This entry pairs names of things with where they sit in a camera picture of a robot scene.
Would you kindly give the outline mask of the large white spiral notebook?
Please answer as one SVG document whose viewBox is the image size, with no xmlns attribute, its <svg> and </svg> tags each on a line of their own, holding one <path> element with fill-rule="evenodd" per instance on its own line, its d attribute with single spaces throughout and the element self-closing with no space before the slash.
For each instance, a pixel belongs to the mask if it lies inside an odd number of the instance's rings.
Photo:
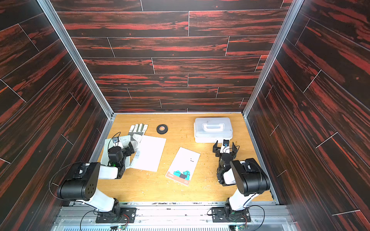
<svg viewBox="0 0 370 231">
<path fill-rule="evenodd" d="M 157 172 L 165 143 L 166 138 L 144 135 L 130 168 Z"/>
</svg>

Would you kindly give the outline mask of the small teal cover notebook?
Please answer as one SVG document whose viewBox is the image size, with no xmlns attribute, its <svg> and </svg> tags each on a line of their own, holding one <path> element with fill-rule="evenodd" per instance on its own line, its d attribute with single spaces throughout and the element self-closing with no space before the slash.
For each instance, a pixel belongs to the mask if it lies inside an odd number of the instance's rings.
<svg viewBox="0 0 370 231">
<path fill-rule="evenodd" d="M 180 147 L 165 175 L 166 178 L 189 186 L 199 158 L 199 153 Z"/>
</svg>

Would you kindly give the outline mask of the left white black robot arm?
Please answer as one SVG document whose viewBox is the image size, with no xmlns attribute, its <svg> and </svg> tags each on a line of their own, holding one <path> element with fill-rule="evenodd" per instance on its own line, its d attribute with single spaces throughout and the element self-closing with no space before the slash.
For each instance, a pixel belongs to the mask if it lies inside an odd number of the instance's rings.
<svg viewBox="0 0 370 231">
<path fill-rule="evenodd" d="M 99 162 L 76 162 L 68 165 L 68 172 L 57 188 L 57 197 L 77 201 L 93 207 L 100 216 L 118 219 L 122 212 L 119 201 L 97 188 L 98 180 L 119 180 L 126 170 L 126 159 L 135 153 L 131 142 L 124 147 L 117 143 L 108 149 L 108 165 Z"/>
</svg>

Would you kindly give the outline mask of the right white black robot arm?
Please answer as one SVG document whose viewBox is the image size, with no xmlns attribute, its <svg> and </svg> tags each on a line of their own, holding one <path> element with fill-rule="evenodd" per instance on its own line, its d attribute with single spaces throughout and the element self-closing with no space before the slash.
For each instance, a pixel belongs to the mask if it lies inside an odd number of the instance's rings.
<svg viewBox="0 0 370 231">
<path fill-rule="evenodd" d="M 219 158 L 216 172 L 218 182 L 226 187 L 236 185 L 235 193 L 227 198 L 221 208 L 212 208 L 214 222 L 249 222 L 250 215 L 247 205 L 257 196 L 270 190 L 271 182 L 255 159 L 236 160 L 239 148 L 229 140 L 213 145 L 213 153 Z"/>
</svg>

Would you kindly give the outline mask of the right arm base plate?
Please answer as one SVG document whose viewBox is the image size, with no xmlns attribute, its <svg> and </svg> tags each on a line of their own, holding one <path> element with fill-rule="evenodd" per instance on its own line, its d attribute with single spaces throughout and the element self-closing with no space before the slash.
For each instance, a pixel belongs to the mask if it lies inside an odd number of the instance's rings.
<svg viewBox="0 0 370 231">
<path fill-rule="evenodd" d="M 248 209 L 235 211 L 229 207 L 212 207 L 208 216 L 212 217 L 213 222 L 225 223 L 225 222 L 251 222 L 250 214 Z"/>
</svg>

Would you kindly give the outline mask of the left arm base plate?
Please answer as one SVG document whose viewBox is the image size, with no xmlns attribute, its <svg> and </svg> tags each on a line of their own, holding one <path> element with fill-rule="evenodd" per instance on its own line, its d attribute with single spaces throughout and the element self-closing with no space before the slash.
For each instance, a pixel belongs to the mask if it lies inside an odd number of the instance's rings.
<svg viewBox="0 0 370 231">
<path fill-rule="evenodd" d="M 119 210 L 110 212 L 98 212 L 95 220 L 98 224 L 103 223 L 134 223 L 136 218 L 137 208 L 120 208 Z"/>
</svg>

